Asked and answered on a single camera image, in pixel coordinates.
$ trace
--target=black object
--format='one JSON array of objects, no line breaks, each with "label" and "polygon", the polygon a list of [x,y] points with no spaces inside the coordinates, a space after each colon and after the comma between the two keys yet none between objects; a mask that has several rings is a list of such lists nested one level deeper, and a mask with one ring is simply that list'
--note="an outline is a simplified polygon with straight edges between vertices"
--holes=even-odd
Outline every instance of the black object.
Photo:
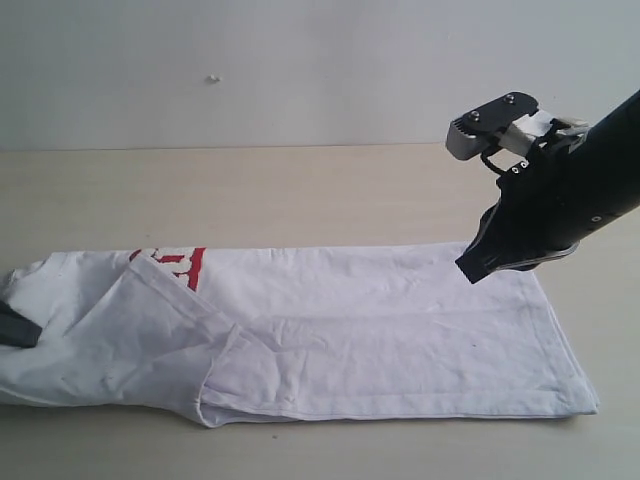
[{"label": "black object", "polygon": [[[487,105],[504,104],[505,98]],[[504,133],[513,115],[502,122],[491,111],[484,115],[493,132],[469,130],[470,114],[457,122],[463,120],[458,129],[467,134],[464,140],[484,142],[481,155],[487,164],[500,150],[499,135],[492,135]],[[580,240],[640,205],[640,91],[583,136],[558,135],[563,125],[555,122],[524,160],[507,171],[492,168],[500,175],[500,199],[484,213],[475,239],[456,260],[471,283],[496,270],[530,270],[562,258]]]},{"label": "black object", "polygon": [[38,344],[41,333],[42,327],[0,301],[0,345],[33,348]]}]

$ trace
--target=white cloth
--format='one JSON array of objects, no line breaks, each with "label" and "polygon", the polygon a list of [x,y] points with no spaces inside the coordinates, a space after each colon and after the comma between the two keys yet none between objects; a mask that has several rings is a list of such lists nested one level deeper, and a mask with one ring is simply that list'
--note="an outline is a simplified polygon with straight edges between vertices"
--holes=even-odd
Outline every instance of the white cloth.
[{"label": "white cloth", "polygon": [[598,399],[535,276],[470,285],[462,244],[57,253],[2,297],[0,402],[134,404],[229,422],[537,418]]}]

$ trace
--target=table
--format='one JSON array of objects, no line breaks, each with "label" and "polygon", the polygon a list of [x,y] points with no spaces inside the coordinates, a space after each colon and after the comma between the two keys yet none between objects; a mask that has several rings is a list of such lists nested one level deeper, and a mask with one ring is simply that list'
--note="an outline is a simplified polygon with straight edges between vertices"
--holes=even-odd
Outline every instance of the table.
[{"label": "table", "polygon": [[[497,199],[441,145],[0,154],[0,270],[60,250],[470,240]],[[596,416],[207,430],[145,408],[0,408],[3,478],[636,479],[640,212],[536,271]]]}]

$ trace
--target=red graphic on shirt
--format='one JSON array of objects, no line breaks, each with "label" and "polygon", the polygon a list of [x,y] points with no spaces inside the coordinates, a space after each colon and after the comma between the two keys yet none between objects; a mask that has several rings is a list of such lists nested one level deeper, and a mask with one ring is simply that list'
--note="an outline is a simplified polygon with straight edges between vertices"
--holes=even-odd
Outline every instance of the red graphic on shirt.
[{"label": "red graphic on shirt", "polygon": [[198,288],[198,277],[202,269],[202,257],[205,248],[147,248],[139,249],[129,256],[133,260],[144,253],[158,263],[167,265],[178,280],[181,280],[194,292]]}]

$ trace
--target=cable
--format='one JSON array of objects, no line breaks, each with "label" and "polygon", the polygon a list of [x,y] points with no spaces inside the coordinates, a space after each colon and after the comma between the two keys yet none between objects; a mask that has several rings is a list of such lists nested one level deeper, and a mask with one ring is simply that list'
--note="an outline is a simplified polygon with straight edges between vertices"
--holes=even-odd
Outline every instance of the cable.
[{"label": "cable", "polygon": [[504,173],[507,173],[506,171],[502,170],[501,168],[496,167],[493,163],[491,163],[491,160],[489,160],[489,157],[487,156],[486,152],[482,152],[480,154],[480,160],[482,160],[482,163],[484,163],[486,165],[486,167],[491,170],[493,173],[496,173],[498,175],[502,175]]}]

